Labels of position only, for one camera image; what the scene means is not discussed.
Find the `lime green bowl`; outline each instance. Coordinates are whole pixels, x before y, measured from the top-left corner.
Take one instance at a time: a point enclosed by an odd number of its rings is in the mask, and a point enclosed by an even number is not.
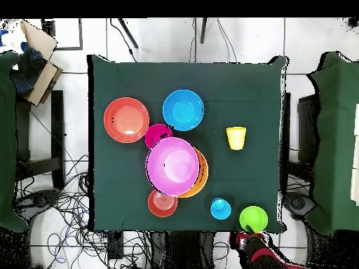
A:
[[[246,207],[239,216],[239,224],[243,230],[247,230],[246,226],[250,226],[255,233],[262,232],[268,224],[268,215],[258,206]]]

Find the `dark green tablecloth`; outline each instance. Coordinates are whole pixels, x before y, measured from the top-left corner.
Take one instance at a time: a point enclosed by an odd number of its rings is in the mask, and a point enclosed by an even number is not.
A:
[[[320,70],[311,74],[321,110],[313,189],[318,206],[307,218],[322,234],[334,230],[359,231],[359,207],[351,200],[359,63],[347,62],[339,53],[327,53],[323,57]]]
[[[277,197],[284,57],[273,64],[189,64],[111,63],[93,55],[89,67],[92,64],[95,230],[240,230],[239,214],[250,205],[266,210],[268,231],[283,230],[277,222]],[[133,97],[147,107],[150,125],[164,123],[163,102],[177,89],[193,90],[203,100],[201,124],[174,134],[203,153],[209,178],[199,194],[179,199],[176,212],[161,219],[147,207],[153,188],[144,169],[149,151],[144,139],[133,144],[114,141],[103,126],[103,115],[114,99]],[[247,128],[241,151],[229,148],[226,127],[231,126]],[[227,220],[211,216],[216,196],[231,204]]]
[[[22,232],[27,223],[13,213],[15,163],[18,143],[16,139],[15,86],[10,70],[20,61],[14,52],[0,54],[0,227]]]

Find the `blue object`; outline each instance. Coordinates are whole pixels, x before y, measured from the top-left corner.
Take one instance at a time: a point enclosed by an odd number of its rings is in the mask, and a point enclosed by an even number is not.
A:
[[[231,214],[231,205],[229,205],[229,203],[225,199],[216,197],[212,201],[210,213],[217,220],[225,220]]]
[[[4,34],[7,34],[8,30],[7,29],[1,29],[0,30],[0,46],[3,45],[3,43],[1,42],[1,36],[3,36]]]
[[[23,52],[25,52],[29,48],[29,44],[24,41],[20,44],[20,46]]]
[[[205,112],[202,99],[190,90],[177,90],[163,103],[163,117],[178,131],[189,131],[198,126]]]

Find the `tiled floor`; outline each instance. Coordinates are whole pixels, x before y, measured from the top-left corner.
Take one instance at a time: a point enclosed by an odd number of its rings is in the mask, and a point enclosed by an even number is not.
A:
[[[292,93],[290,146],[298,148],[297,102],[300,97],[313,94],[314,88],[305,74],[315,71],[320,56],[327,51],[340,50],[351,60],[359,59],[359,28],[350,29],[346,19],[342,18],[221,18],[226,35],[231,40],[236,58],[241,63],[266,63],[273,56],[286,55],[290,59],[286,76],[286,91]],[[39,26],[39,20],[29,20]],[[148,18],[127,19],[126,23],[133,34],[139,49],[133,49],[138,62],[188,62],[189,49],[194,37],[193,18]],[[216,19],[209,18],[205,33],[205,43],[199,43],[202,19],[197,22],[197,62],[227,62],[227,49]],[[116,19],[113,24],[121,27]],[[65,100],[65,146],[66,166],[72,167],[72,160],[78,160],[88,153],[88,77],[87,54],[97,54],[115,62],[133,62],[120,33],[110,25],[109,19],[82,19],[83,50],[55,51],[51,62],[64,69],[55,85],[55,90],[64,91]],[[229,46],[231,62],[235,61]],[[194,46],[191,62],[194,61]],[[50,99],[39,107],[32,107],[34,114],[50,129]],[[33,159],[50,156],[50,135],[32,116],[30,147]],[[292,160],[297,159],[295,151],[290,152]],[[77,170],[84,172],[88,168],[87,158],[81,161]],[[31,179],[25,180],[26,186]],[[51,188],[49,176],[37,176],[30,190]],[[77,192],[76,183],[67,187],[67,191]],[[273,243],[280,251],[295,263],[304,263],[306,258],[306,232],[301,222],[294,221],[286,209],[283,209],[283,223],[287,230],[280,235],[272,235]],[[51,237],[53,246],[47,248],[48,236],[60,233],[65,227],[59,213],[50,209],[41,214],[34,224],[31,238],[32,256],[35,263],[46,267],[54,257],[56,238]],[[228,233],[218,233],[215,242],[228,242]],[[137,237],[134,232],[125,233],[130,239]],[[57,257],[68,259],[66,263],[54,262],[51,269],[69,269],[81,251],[80,247],[71,247],[68,242]],[[132,251],[134,242],[126,245]],[[224,244],[216,244],[214,258],[227,253]],[[119,268],[127,260],[118,261]],[[145,263],[140,257],[139,265]],[[215,261],[217,269],[241,269],[238,254],[230,251],[227,258]],[[107,269],[93,254],[81,253],[72,269]]]

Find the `pink bowl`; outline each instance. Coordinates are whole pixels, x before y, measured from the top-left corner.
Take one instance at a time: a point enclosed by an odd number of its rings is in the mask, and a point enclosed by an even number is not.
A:
[[[157,142],[146,159],[149,182],[166,195],[186,193],[196,182],[199,160],[192,145],[177,137]]]
[[[147,130],[146,135],[144,136],[144,142],[149,148],[151,148],[161,139],[172,136],[173,133],[167,125],[154,124]]]

